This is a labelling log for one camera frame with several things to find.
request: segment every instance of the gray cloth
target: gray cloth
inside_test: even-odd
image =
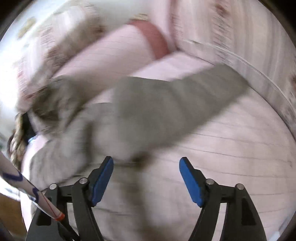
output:
[[[172,226],[155,227],[147,218],[147,202],[153,195],[145,200],[141,183],[147,180],[141,171],[149,158],[131,160],[204,124],[246,91],[245,79],[226,65],[172,82],[127,77],[114,88],[112,103],[88,107],[76,99],[79,90],[71,80],[59,79],[40,93],[42,98],[38,96],[32,108],[41,123],[47,121],[44,126],[50,125],[43,133],[50,129],[54,133],[32,159],[32,183],[40,189],[51,183],[71,185],[98,168],[105,156],[112,156],[112,177],[104,198],[93,208],[105,240],[181,240],[171,237]],[[172,186],[178,196],[186,192],[185,187]],[[75,228],[71,207],[68,213]],[[173,226],[180,235],[184,228],[193,230],[184,226],[186,218],[180,216],[182,224]]]
[[[216,115],[241,95],[247,82],[226,65],[166,82],[127,77],[114,89],[113,103],[82,108],[70,79],[59,77],[36,97],[32,112],[51,140],[31,162],[31,181],[39,189],[66,180],[96,158],[115,163],[169,145]]]

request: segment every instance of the blue gripper pad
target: blue gripper pad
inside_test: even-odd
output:
[[[106,156],[98,169],[89,175],[89,201],[92,207],[102,200],[114,168],[113,159]]]
[[[199,207],[203,207],[207,196],[205,176],[200,170],[194,169],[187,157],[182,157],[180,159],[179,169],[192,201]]]

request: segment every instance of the brown wooden surface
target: brown wooden surface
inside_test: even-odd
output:
[[[22,220],[20,202],[0,194],[0,219],[5,227],[17,236],[24,237],[27,233]]]

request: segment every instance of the pink cloth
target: pink cloth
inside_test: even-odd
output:
[[[155,59],[161,59],[162,57],[170,53],[165,38],[158,30],[158,28],[151,22],[144,20],[135,20],[131,21],[129,24],[136,26],[145,36],[154,53]]]
[[[72,76],[92,99],[154,60],[151,45],[139,28],[124,25],[72,58],[55,76]]]
[[[176,52],[133,75],[170,81],[208,67],[211,64],[201,59]],[[110,102],[111,98],[112,90],[109,90],[93,102]],[[250,89],[179,142],[151,153],[147,165],[137,173],[147,219],[152,227],[165,227],[177,240],[188,240],[200,208],[190,199],[178,170],[179,159],[187,156],[195,168],[221,185],[243,183],[259,212],[267,238],[270,238],[295,211],[295,150],[295,141],[282,119]],[[96,167],[93,163],[88,171]],[[99,209],[94,209],[99,225],[110,233],[112,230],[108,230],[102,220],[110,214],[106,216],[102,210],[124,212],[129,207],[120,199],[116,188],[111,179]],[[221,235],[225,208],[221,205],[213,241],[219,240]],[[69,212],[69,218],[73,220],[73,211],[69,209]]]

